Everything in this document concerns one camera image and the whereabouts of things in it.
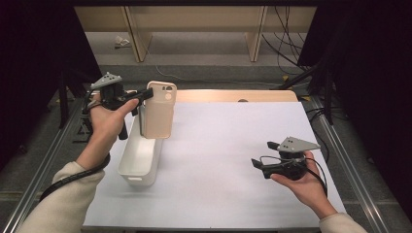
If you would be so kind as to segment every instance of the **hand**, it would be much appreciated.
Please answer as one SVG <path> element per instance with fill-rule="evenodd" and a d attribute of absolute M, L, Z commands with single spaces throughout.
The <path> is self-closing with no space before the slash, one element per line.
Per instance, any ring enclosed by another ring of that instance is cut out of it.
<path fill-rule="evenodd" d="M 93 99 L 99 101 L 100 95 L 96 94 Z M 76 162 L 86 170 L 100 165 L 120 134 L 125 116 L 135 109 L 138 103 L 138 99 L 129 100 L 115 111 L 102 106 L 92 108 L 90 116 L 93 134 Z"/>
<path fill-rule="evenodd" d="M 304 155 L 306 158 L 314 159 L 311 151 L 305 151 Z M 308 169 L 319 175 L 319 170 L 315 161 L 307 159 L 306 164 Z M 292 181 L 279 174 L 272 174 L 270 178 L 273 181 L 288 187 L 297 199 L 301 203 L 310 207 L 319 218 L 324 218 L 337 213 L 327 200 L 322 185 L 312 174 L 306 173 L 297 181 Z"/>

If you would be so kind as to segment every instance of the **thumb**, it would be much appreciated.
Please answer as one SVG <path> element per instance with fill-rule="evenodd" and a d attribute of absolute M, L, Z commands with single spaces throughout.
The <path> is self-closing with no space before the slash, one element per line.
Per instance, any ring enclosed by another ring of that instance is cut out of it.
<path fill-rule="evenodd" d="M 289 180 L 287 177 L 279 175 L 279 174 L 272 174 L 270 175 L 270 179 L 272 179 L 273 181 L 286 186 L 286 187 L 290 187 L 291 185 L 291 180 Z"/>
<path fill-rule="evenodd" d="M 130 113 L 132 110 L 134 110 L 137 107 L 137 104 L 139 104 L 138 99 L 131 99 L 127 101 L 123 106 L 117 109 L 119 113 L 125 117 L 128 113 Z"/>

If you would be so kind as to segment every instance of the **wooden surface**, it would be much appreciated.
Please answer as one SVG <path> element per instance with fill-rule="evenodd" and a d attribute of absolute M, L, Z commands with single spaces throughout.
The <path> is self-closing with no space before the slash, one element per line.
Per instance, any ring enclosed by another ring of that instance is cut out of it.
<path fill-rule="evenodd" d="M 297 102 L 290 90 L 223 90 L 185 89 L 178 90 L 177 102 Z"/>

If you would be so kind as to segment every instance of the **white plastic tray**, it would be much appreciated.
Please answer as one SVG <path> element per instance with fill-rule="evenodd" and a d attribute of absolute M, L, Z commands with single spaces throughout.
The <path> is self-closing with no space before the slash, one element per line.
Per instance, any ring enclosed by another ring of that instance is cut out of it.
<path fill-rule="evenodd" d="M 139 117 L 135 117 L 120 161 L 119 174 L 131 185 L 152 185 L 162 143 L 162 139 L 141 136 Z"/>

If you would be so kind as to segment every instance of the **floor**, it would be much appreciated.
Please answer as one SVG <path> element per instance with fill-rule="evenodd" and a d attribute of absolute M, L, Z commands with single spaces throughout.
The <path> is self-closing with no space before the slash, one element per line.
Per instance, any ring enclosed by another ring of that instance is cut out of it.
<path fill-rule="evenodd" d="M 127 33 L 87 33 L 96 60 L 102 72 L 111 72 L 124 78 L 126 88 L 136 88 L 149 80 L 163 80 L 176 83 L 179 88 L 227 88 L 227 89 L 268 89 L 283 83 L 283 77 L 294 77 L 301 72 L 293 64 L 279 58 L 263 40 L 259 49 L 257 62 L 251 62 L 242 33 L 154 33 L 149 53 L 145 61 L 136 63 L 129 44 L 115 49 L 116 37 L 128 40 Z M 303 41 L 293 34 L 292 40 L 299 47 Z M 274 34 L 265 34 L 265 38 L 278 49 L 280 41 Z M 295 60 L 291 47 L 283 45 L 281 52 L 289 59 Z M 305 96 L 308 81 L 297 84 L 293 90 L 299 96 Z M 314 109 L 314 101 L 301 100 L 305 110 Z M 338 98 L 334 106 L 339 106 Z M 327 126 L 322 118 L 313 121 L 313 128 L 329 148 L 328 168 L 338 188 L 342 201 L 355 221 L 368 232 L 412 232 L 412 225 L 400 206 L 388 190 L 373 163 L 367 160 L 368 154 L 362 146 L 356 131 L 342 110 L 333 112 L 334 125 L 348 156 L 361 177 L 361 183 L 377 207 L 383 219 L 384 230 L 376 230 L 375 223 L 367 215 L 367 209 L 360 201 L 359 194 L 353 188 L 351 179 L 342 165 L 337 149 L 327 134 Z M 51 150 L 50 146 L 58 134 L 59 109 L 58 100 L 53 98 L 49 111 L 39 121 L 36 130 L 26 142 L 27 153 L 16 156 L 0 173 L 0 227 L 5 229 L 7 222 L 23 197 L 27 187 L 32 183 L 43 157 Z M 51 167 L 45 171 L 39 193 L 50 183 L 52 175 L 66 162 L 73 160 L 82 151 L 83 146 L 73 143 L 84 138 L 79 134 L 78 119 L 73 120 L 63 136 L 60 155 L 51 161 Z M 98 230 L 97 232 L 123 232 L 115 230 Z"/>

